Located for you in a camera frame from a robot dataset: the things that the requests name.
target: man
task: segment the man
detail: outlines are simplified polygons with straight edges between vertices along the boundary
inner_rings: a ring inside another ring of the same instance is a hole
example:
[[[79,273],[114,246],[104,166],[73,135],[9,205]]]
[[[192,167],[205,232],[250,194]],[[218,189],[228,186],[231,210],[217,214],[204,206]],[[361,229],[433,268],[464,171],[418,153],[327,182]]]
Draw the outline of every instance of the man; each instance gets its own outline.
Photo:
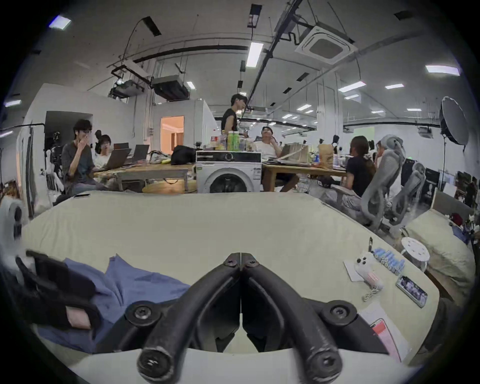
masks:
[[[226,134],[230,131],[238,131],[237,111],[244,110],[247,101],[247,97],[239,93],[232,96],[231,107],[225,111],[222,117],[222,131],[225,131]]]
[[[85,191],[108,190],[93,179],[94,163],[89,146],[92,123],[78,120],[73,127],[75,140],[65,144],[61,153],[63,183],[67,195],[73,196]]]
[[[266,126],[262,128],[262,141],[254,142],[252,148],[254,152],[260,152],[262,154],[263,161],[276,159],[282,153],[282,148],[280,148],[273,137],[272,129]],[[283,183],[283,188],[280,192],[288,192],[297,185],[299,177],[292,173],[277,173],[276,180]],[[263,172],[262,185],[264,186],[264,191],[270,190],[270,179],[268,175],[264,175]]]

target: black t-shirt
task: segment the black t-shirt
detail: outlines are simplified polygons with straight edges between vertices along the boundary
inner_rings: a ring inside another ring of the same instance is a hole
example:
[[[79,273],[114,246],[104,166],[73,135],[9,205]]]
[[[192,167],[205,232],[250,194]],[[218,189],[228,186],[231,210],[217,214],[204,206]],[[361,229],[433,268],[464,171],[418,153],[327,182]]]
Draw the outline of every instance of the black t-shirt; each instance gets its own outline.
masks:
[[[225,123],[227,122],[227,118],[229,116],[233,116],[233,127],[232,131],[238,131],[237,129],[237,114],[234,112],[232,108],[229,108],[225,111],[222,117],[222,131],[225,130]]]
[[[351,173],[354,177],[352,189],[360,197],[373,179],[365,165],[365,161],[362,156],[351,157],[347,161],[347,173]]]

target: plastic bottle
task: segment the plastic bottle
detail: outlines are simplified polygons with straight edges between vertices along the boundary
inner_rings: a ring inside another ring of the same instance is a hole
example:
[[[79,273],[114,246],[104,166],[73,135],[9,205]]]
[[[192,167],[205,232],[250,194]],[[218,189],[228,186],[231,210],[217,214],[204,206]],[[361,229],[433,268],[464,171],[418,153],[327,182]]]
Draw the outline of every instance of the plastic bottle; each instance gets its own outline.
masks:
[[[228,132],[227,136],[227,151],[233,151],[233,131]]]
[[[239,149],[240,149],[240,134],[239,134],[238,131],[235,131],[233,133],[233,149],[232,149],[232,151],[237,152],[237,151],[239,151]]]

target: laptop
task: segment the laptop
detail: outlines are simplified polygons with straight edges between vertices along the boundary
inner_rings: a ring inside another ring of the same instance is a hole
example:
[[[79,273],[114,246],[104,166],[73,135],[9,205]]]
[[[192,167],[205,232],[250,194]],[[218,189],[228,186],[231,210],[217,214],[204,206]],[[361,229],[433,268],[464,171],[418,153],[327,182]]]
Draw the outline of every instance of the laptop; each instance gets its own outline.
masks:
[[[125,160],[124,165],[130,165],[136,163],[138,160],[145,160],[148,154],[148,144],[137,144],[135,146],[135,152],[132,158]]]
[[[131,151],[130,148],[114,149],[110,155],[110,159],[108,159],[108,162],[102,168],[102,171],[120,168],[123,165],[123,163],[125,163],[125,160],[127,159],[127,156],[130,153],[130,151]]]
[[[127,149],[128,143],[115,143],[113,149]]]

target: black bag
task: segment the black bag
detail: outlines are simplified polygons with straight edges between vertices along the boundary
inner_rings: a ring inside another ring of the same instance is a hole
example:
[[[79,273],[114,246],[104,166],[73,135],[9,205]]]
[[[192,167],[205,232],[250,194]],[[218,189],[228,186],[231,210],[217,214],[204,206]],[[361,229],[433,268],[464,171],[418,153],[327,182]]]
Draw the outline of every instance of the black bag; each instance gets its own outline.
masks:
[[[186,147],[184,145],[177,145],[173,149],[171,156],[171,165],[182,165],[195,162],[196,151],[194,148]]]

